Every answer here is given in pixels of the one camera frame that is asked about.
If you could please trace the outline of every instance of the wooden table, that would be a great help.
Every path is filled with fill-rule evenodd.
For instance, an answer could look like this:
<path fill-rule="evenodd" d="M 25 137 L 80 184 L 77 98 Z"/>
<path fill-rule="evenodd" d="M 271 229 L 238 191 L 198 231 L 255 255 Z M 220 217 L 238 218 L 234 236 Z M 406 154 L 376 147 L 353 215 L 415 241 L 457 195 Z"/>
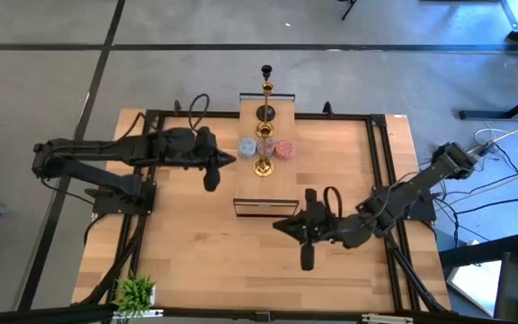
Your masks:
<path fill-rule="evenodd" d="M 115 138 L 137 112 L 121 111 Z M 416 171 L 408 120 L 402 115 L 386 118 L 397 176 Z M 133 133 L 140 133 L 140 124 Z M 202 124 L 217 135 L 221 149 L 237 154 L 238 119 L 207 118 Z M 323 189 L 334 185 L 343 196 L 344 215 L 349 215 L 374 184 L 365 123 L 298 120 L 296 124 L 298 197 L 304 197 L 306 188 L 315 188 L 321 198 Z M 165 128 L 186 126 L 185 118 L 165 119 Z M 376 138 L 380 139 L 379 130 Z M 380 161 L 386 175 L 381 153 Z M 108 163 L 107 169 L 131 173 L 122 163 Z M 205 192 L 200 171 L 168 167 L 156 171 L 156 206 L 147 218 L 138 264 L 138 272 L 156 282 L 156 307 L 393 311 L 382 240 L 372 238 L 350 250 L 340 244 L 316 244 L 315 269 L 301 271 L 298 242 L 273 229 L 274 219 L 236 217 L 232 202 L 236 170 L 237 164 L 221 168 L 221 183 L 214 193 Z M 74 302 L 92 291 L 111 266 L 121 220 L 120 215 L 107 216 L 90 231 Z M 438 302 L 449 308 L 433 233 L 416 221 L 407 221 L 406 230 L 415 270 Z M 403 304 L 409 308 L 405 276 L 398 273 Z"/>

